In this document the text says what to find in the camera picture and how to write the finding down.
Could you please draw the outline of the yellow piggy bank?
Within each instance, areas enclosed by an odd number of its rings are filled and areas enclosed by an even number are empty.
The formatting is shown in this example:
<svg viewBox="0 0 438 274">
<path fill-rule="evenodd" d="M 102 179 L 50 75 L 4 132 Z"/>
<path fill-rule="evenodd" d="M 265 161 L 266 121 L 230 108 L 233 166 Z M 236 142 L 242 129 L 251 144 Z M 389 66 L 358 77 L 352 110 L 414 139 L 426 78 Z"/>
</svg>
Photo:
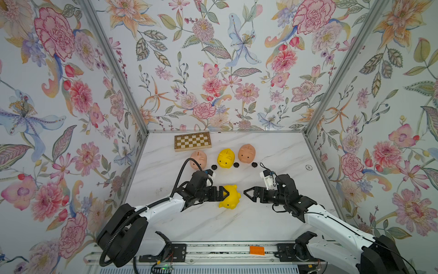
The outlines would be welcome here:
<svg viewBox="0 0 438 274">
<path fill-rule="evenodd" d="M 224 186 L 224 194 L 229 194 L 222 202 L 219 203 L 219 208 L 227 208 L 234 210 L 240 202 L 241 194 L 237 191 L 237 185 Z"/>
<path fill-rule="evenodd" d="M 218 154 L 217 163 L 221 168 L 231 168 L 235 163 L 235 153 L 230 148 L 222 150 Z"/>
</svg>

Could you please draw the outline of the pink piggy bank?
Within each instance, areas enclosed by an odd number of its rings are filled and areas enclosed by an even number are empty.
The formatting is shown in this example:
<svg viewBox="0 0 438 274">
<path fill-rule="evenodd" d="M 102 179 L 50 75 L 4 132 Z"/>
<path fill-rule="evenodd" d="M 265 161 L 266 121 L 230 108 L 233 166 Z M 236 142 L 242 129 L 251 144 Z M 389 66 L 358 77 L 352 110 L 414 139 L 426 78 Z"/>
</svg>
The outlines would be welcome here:
<svg viewBox="0 0 438 274">
<path fill-rule="evenodd" d="M 238 151 L 238 159 L 242 163 L 252 164 L 256 156 L 256 150 L 251 144 L 243 145 Z"/>
<path fill-rule="evenodd" d="M 205 170 L 208 161 L 206 153 L 201 150 L 197 150 L 194 151 L 190 157 L 198 163 L 202 170 Z"/>
</svg>

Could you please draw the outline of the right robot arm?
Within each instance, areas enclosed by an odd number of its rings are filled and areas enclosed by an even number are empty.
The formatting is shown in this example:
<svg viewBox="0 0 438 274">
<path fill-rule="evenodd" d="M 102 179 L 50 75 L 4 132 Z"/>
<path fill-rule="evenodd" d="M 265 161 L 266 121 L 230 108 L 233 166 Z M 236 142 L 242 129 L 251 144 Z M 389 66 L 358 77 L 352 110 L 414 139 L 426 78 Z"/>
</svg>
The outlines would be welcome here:
<svg viewBox="0 0 438 274">
<path fill-rule="evenodd" d="M 327 242 L 316 233 L 306 231 L 295 239 L 292 247 L 279 249 L 281 260 L 319 259 L 350 274 L 407 274 L 414 269 L 389 237 L 373 236 L 337 218 L 315 200 L 301 195 L 288 174 L 264 171 L 261 176 L 265 186 L 248 188 L 245 196 L 254 203 L 283 206 L 284 213 L 332 239 Z"/>
</svg>

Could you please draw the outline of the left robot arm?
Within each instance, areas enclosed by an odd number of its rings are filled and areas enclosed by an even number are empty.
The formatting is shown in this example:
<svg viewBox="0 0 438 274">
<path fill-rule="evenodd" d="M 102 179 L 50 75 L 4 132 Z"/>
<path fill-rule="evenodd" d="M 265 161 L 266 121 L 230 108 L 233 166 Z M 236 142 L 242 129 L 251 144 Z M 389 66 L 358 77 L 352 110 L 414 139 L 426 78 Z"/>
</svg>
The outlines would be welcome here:
<svg viewBox="0 0 438 274">
<path fill-rule="evenodd" d="M 159 220 L 203 204 L 222 202 L 230 197 L 224 186 L 213 185 L 214 172 L 196 171 L 190 181 L 174 186 L 170 195 L 149 205 L 121 205 L 97 237 L 102 249 L 99 265 L 123 267 L 136 256 L 149 255 L 159 260 L 170 254 L 172 242 L 160 231 L 147 232 Z"/>
</svg>

